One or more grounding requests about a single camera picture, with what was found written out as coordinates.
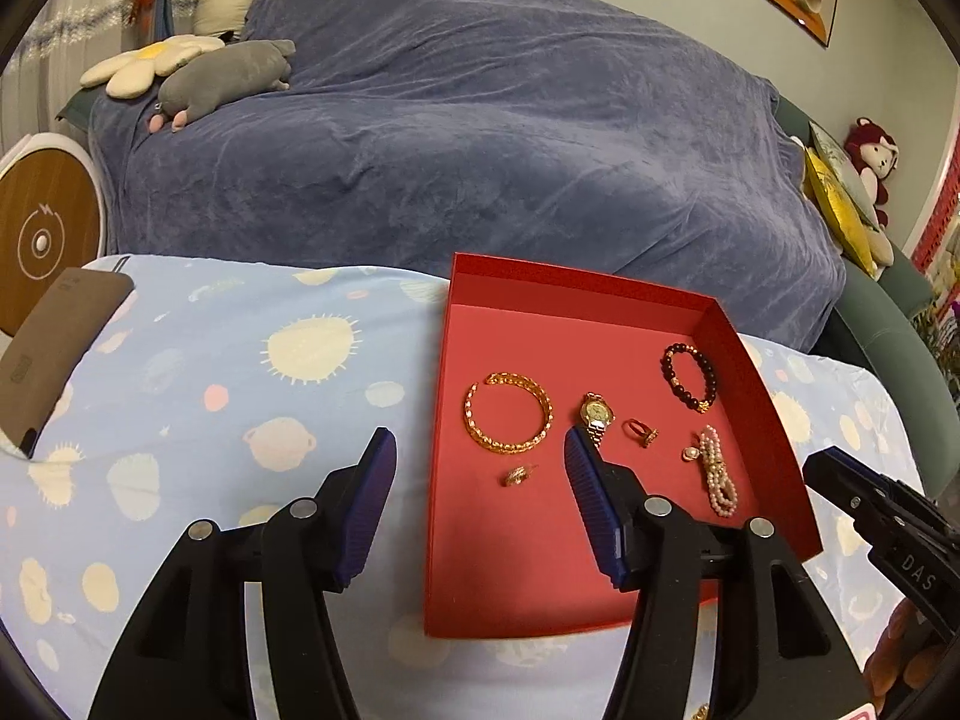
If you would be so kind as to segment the person's right hand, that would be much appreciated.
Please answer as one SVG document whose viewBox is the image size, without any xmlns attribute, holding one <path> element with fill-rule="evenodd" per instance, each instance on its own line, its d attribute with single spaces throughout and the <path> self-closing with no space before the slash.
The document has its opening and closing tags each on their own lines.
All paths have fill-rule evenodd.
<svg viewBox="0 0 960 720">
<path fill-rule="evenodd" d="M 878 718 L 958 717 L 958 634 L 942 637 L 934 619 L 905 598 L 864 667 Z"/>
</svg>

